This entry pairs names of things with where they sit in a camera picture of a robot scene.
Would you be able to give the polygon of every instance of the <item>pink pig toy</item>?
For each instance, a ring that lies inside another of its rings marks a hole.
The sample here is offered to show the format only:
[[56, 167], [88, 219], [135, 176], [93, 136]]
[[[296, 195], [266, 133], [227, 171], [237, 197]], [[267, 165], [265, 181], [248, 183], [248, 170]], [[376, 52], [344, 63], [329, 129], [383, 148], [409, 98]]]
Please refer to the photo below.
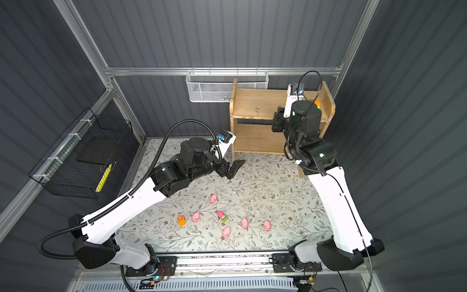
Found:
[[211, 199], [209, 200], [211, 204], [214, 204], [217, 201], [217, 194], [212, 194]]
[[199, 217], [201, 216], [201, 214], [199, 214], [199, 212], [196, 212], [195, 214], [193, 214], [193, 216], [191, 217], [191, 221], [193, 222], [197, 222], [199, 220]]
[[248, 220], [247, 220], [245, 217], [243, 217], [243, 219], [241, 220], [241, 227], [242, 227], [243, 229], [247, 229], [247, 228], [248, 228]]
[[230, 227], [226, 227], [224, 231], [222, 231], [222, 237], [226, 238], [230, 235]]
[[271, 223], [267, 220], [264, 221], [264, 230], [271, 231]]

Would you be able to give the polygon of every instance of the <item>black wire mesh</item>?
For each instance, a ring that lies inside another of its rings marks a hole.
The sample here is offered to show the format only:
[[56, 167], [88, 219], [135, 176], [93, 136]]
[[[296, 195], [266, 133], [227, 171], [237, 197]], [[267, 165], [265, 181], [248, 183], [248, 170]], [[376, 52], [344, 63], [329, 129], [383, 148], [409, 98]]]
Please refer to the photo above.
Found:
[[[42, 173], [36, 166], [29, 176], [53, 195], [95, 199], [98, 185], [105, 188], [103, 175], [108, 169], [107, 176], [112, 175], [132, 135], [130, 121], [93, 116], [77, 133], [69, 134], [56, 156], [47, 158], [49, 166]], [[100, 159], [93, 161], [86, 158], [89, 155]]]

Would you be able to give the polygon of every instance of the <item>white mesh basket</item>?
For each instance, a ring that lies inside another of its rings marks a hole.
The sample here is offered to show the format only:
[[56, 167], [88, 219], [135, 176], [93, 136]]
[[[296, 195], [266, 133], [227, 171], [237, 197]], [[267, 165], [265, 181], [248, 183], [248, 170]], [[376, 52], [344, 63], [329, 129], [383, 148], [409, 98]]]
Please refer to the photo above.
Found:
[[234, 78], [237, 78], [238, 88], [268, 88], [268, 72], [252, 75], [198, 75], [188, 71], [186, 86], [190, 101], [229, 102]]

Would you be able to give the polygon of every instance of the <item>floral patterned surface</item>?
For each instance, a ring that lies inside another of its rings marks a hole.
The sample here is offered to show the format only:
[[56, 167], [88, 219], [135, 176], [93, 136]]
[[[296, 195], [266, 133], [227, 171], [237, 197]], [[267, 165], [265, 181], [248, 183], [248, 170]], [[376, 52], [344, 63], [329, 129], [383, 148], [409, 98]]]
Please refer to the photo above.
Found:
[[[169, 139], [159, 162], [177, 154], [184, 140]], [[147, 171], [161, 141], [148, 141], [134, 183]], [[332, 235], [316, 190], [308, 179], [298, 177], [295, 163], [272, 154], [240, 153], [238, 159], [246, 162], [232, 180], [215, 172], [196, 179], [188, 188], [134, 217], [117, 235], [149, 243], [156, 252], [286, 249], [302, 239], [318, 242]], [[213, 193], [218, 201], [211, 204]], [[201, 217], [194, 223], [191, 215], [197, 211]], [[226, 223], [218, 219], [218, 211], [229, 218]], [[182, 227], [177, 222], [179, 215], [185, 216]], [[241, 227], [243, 217], [248, 219], [247, 229]], [[263, 227], [266, 219], [272, 226], [269, 232]], [[232, 232], [221, 238], [227, 226]]]

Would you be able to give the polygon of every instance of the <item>yellow corn toy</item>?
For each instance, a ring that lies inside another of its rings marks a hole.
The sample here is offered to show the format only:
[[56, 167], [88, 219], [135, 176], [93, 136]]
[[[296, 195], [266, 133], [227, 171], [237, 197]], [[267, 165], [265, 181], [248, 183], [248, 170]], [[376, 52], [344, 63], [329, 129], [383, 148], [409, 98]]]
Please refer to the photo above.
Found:
[[107, 177], [109, 176], [109, 173], [111, 170], [112, 170], [112, 164], [110, 164], [109, 167], [107, 167], [106, 171], [102, 175], [102, 178], [100, 179], [99, 184], [97, 185], [96, 192], [102, 191], [102, 187], [106, 183]]

